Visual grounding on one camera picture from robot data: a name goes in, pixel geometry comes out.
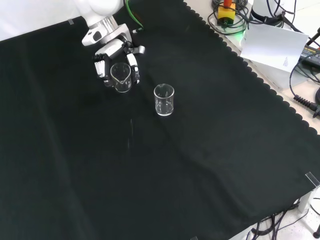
white paper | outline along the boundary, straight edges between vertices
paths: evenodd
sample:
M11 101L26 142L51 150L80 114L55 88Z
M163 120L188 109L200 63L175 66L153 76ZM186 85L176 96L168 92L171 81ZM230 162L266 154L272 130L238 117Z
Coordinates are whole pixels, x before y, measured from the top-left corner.
M265 25L250 24L241 43L241 57L291 72L306 45L308 35Z

wire bundle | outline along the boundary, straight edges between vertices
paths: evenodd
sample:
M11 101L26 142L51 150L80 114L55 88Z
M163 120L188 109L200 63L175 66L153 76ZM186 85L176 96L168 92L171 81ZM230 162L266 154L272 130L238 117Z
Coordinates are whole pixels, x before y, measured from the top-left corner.
M275 11L272 12L271 8L270 8L269 0L266 0L267 6L268 6L268 10L269 10L269 13L270 13L271 17L268 17L265 21L262 22L262 21L253 19L251 17L251 15L249 13L249 9L247 8L248 0L235 0L235 1L233 1L232 3L235 4L235 9L233 9L231 7L224 6L224 4L221 2L221 0L212 0L211 4L212 4L213 12L212 12L212 14L210 14L208 16L207 20L208 20L208 23L211 26L211 28L213 28L217 33L225 35L225 36L243 33L246 30L248 24L256 24L256 25L267 24L268 25L268 24L273 23L274 21L281 21L282 14L277 15L277 11L279 10L279 8L282 9L282 13L293 14L293 21L294 21L295 16L296 16L297 0L294 1L294 12L285 10L280 5L281 0L279 0L279 1L274 0L274 1L277 3L277 7L276 7ZM232 11L235 11L235 15L239 16L241 19L238 22L233 23L233 24L227 24L227 23L221 22L217 17L217 11L218 11L219 7L223 7L225 9L231 9ZM214 26L210 22L211 16L215 17L216 22L218 24L221 24L223 29L226 29L226 28L230 28L230 29L241 28L241 30L234 31L234 32L222 32L221 29L218 29L216 26Z
M132 13L130 6L129 6L129 0L123 0L123 5L126 7L126 10L129 14L129 16L140 26L139 29L137 29L138 31L143 30L144 26L142 25L142 23L134 16L134 14Z
M293 224L295 224L296 222L298 222L299 220L303 219L309 212L309 210L306 212L305 215L303 215L302 217L300 217L298 220L296 220L295 222L291 223L291 224L288 224L284 227L280 227L280 224L282 222L282 220L284 219L284 216L286 215L286 213L290 210L293 210L293 209L296 209L298 206L299 206L299 203L300 201L298 201L297 203L293 204L291 207L289 207L288 209L285 209L284 211L281 211L281 212L277 212L263 220L261 220L260 222L257 223L257 227L256 229L255 228L252 228L250 232L252 232L254 234L252 240L256 240L259 236L265 236L265 235L268 235L269 233L272 232L272 237L271 237L271 240L277 240L277 236L278 236L278 232L281 230L281 229L284 229L288 226L291 226ZM259 230L260 228L260 225L261 223L267 221L267 220L271 220L271 226L269 228L267 228L266 230ZM246 236L246 240L249 239L249 235L250 235L250 232L247 234Z

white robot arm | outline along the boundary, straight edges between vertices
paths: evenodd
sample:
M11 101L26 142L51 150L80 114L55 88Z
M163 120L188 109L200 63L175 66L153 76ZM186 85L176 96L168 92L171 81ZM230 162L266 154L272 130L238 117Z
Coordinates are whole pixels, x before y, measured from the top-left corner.
M93 58L98 78L103 79L107 87L113 87L110 63L113 58L124 52L131 66L132 81L139 83L139 69L134 54L143 54L145 48L143 46L134 48L127 25L118 25L113 17L113 14L123 7L123 1L74 0L74 3L89 27L82 44L89 46L99 42L103 45Z

black tablecloth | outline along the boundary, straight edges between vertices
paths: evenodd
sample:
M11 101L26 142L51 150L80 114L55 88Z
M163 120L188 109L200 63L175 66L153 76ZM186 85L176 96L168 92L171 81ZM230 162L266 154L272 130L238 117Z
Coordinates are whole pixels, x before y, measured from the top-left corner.
M316 131L182 1L132 10L146 52L126 94L96 79L82 18L0 43L0 239L226 240L320 179Z

cable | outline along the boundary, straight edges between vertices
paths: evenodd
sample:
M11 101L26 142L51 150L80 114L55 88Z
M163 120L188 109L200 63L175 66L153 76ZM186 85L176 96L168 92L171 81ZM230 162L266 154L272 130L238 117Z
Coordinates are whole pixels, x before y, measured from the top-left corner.
M320 83L320 80L319 80L319 78L315 75L314 71L312 70L312 67L310 67L310 73L311 73L312 76L314 76L314 78L316 79L316 81L317 81L318 83Z
M292 24L294 24L295 17L296 17L296 7L297 7L297 0L294 0L294 9L293 9L293 19L292 19Z
M292 28L292 30L294 30L295 32L298 32L298 33L302 33L302 34L303 34L303 32L300 31L299 29L297 29L285 16L283 17L283 22L284 22L285 24L288 24L288 25ZM313 40L311 37L308 37L308 39L310 39L311 42L315 43L315 44L318 45L319 48L320 48L320 44L319 44L319 43L317 43L317 42L316 42L315 40Z
M129 7L129 0L123 0L123 5L126 6L126 10L129 13L130 17L141 27L144 28L144 26L141 24L141 22L138 21L138 19L136 19L136 17L133 15L133 13L130 10Z
M315 102L320 105L320 88L318 89L318 91L316 91L315 94Z
M250 232L251 232L251 231L249 231L249 232L248 232L248 234L247 234L247 236L246 236L245 240L248 240L249 235L250 235Z
M300 217L297 221L295 221L295 222L293 222L293 223L290 223L290 224L288 224L288 225L286 225L286 226L283 226L283 227L279 228L278 231L280 231L281 229L284 229L284 228L286 228L286 227L289 227L289 226L295 224L296 222L300 221L300 220L303 219L305 216L307 216L308 213L309 213L309 210L306 212L305 215L303 215L302 217Z
M320 81L319 81L319 79L317 78L317 77L315 77L314 75L314 77L316 78L316 79L313 79L310 75L308 75L299 65L297 66L297 68L298 69L300 69L300 71L304 74L304 76L306 77L306 78L308 78L308 79L311 79L312 81L314 81L315 83L320 83Z
M285 10L281 5L279 5L279 7L280 7L283 11L285 11L287 14L295 14L295 12L296 12L296 7L294 7L294 12Z
M276 228L276 230L275 230L275 233L274 233L274 235L273 235L273 239L272 240L277 240L277 236L278 236L278 232L279 232L279 227L280 227L280 224L281 224L281 222L282 222L282 219L284 219L284 216L286 215L286 213L287 213L287 211L284 211L283 212L283 214L282 214L282 216L280 217L280 219L279 219L279 224L278 224L278 226L277 226L277 228Z
M259 232L259 227L260 227L260 222L256 224L256 233L254 234L252 240L256 240L259 237L259 235L257 234Z
M276 221L276 216L280 215L281 213L284 213L284 212L287 212L287 211L291 211L291 210L294 210L296 209L297 207L299 206L299 201L297 203L294 203L291 207L285 209L284 211L280 211L280 212L277 212L263 220L260 221L260 223L263 223L265 222L266 220L269 220L271 219L271 226L269 228L267 228L266 230L257 230L257 229L254 229L252 228L251 229L251 232L254 233L254 234L257 234L258 236L265 236L265 235L268 235L269 233L271 233L272 231L274 231L274 228L279 224L280 222L280 218L278 219L278 221L275 223Z
M318 214L318 215L320 216L320 213L318 213L311 204L310 204L310 208L311 208L316 214Z
M314 207L313 207L312 205L310 205L310 208L311 208L316 214L318 214L318 215L320 216L320 213L318 213L318 212L314 209Z
M296 67L297 67L299 64L301 64L304 60L306 60L307 58L310 58L310 57L313 57L313 56L316 56L316 55L320 55L320 52L316 52L316 53L310 54L310 55L308 55L308 56L305 56L305 57L302 58L300 61L298 61L297 64L293 67L293 69L292 69L292 71L291 71L291 73L290 73L289 87L290 87L290 90L291 90L291 92L292 92L292 94L293 94L294 96L297 96L297 95L294 93L294 91L293 91L293 89L292 89L292 86L291 86L291 78L292 78L292 75L293 75Z

